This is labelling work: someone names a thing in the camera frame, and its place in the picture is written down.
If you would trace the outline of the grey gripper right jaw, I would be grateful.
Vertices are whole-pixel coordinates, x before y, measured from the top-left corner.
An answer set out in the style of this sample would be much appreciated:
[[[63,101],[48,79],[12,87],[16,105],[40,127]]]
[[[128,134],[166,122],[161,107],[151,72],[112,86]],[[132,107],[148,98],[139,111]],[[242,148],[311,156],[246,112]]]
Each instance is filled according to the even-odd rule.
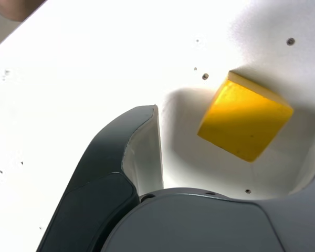
[[[315,251],[315,177],[283,198],[164,194],[136,207],[103,251]]]

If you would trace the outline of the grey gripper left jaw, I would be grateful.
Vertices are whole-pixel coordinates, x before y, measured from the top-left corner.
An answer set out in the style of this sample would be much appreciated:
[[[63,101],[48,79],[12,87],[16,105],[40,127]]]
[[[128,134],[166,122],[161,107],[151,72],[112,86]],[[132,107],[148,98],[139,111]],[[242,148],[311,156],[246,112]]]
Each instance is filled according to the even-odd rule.
[[[100,251],[139,197],[162,188],[158,107],[135,107],[92,139],[38,251]]]

